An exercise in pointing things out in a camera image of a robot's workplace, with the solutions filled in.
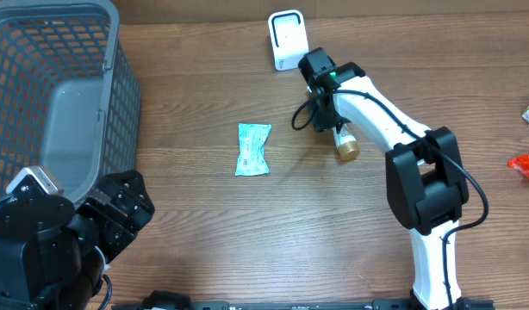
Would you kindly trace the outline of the white cosmetic tube gold cap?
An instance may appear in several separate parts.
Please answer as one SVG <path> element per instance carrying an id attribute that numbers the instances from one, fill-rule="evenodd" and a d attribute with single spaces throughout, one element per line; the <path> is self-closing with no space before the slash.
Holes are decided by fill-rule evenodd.
<path id="1" fill-rule="evenodd" d="M 333 139 L 341 161 L 348 162 L 358 157 L 358 141 L 346 124 L 333 128 Z"/>

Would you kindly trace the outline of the teal snack packet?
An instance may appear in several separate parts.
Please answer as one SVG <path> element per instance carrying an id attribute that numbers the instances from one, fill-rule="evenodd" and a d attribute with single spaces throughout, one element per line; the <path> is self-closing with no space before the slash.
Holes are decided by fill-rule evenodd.
<path id="1" fill-rule="evenodd" d="M 245 124 L 238 126 L 240 153 L 235 176 L 253 177 L 270 173 L 265 162 L 265 143 L 271 133 L 271 124 Z"/>

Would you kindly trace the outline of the orange spaghetti packet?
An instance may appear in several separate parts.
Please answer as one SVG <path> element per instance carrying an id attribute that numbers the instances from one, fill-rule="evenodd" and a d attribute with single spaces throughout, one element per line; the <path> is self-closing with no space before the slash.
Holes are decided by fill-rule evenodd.
<path id="1" fill-rule="evenodd" d="M 507 165 L 529 179 L 529 153 L 510 159 Z"/>

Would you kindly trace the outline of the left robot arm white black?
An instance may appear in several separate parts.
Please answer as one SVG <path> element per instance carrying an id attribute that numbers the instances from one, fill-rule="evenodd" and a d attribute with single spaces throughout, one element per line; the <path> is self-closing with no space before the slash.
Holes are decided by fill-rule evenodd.
<path id="1" fill-rule="evenodd" d="M 0 200 L 0 309 L 84 309 L 106 267 L 152 219 L 155 207 L 136 170 L 108 174 L 80 206 L 49 171 L 20 170 Z"/>

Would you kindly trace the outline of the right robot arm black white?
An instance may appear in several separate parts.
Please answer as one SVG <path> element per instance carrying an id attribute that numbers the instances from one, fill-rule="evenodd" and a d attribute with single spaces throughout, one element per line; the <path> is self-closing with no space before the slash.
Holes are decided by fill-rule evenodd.
<path id="1" fill-rule="evenodd" d="M 385 159 L 391 212 L 411 239 L 414 284 L 409 309 L 492 309 L 494 302 L 465 298 L 457 285 L 457 233 L 481 225 L 489 202 L 464 168 L 455 134 L 405 115 L 353 62 L 336 65 L 324 49 L 298 63 L 310 98 L 302 104 L 315 131 L 339 134 L 356 125 Z"/>

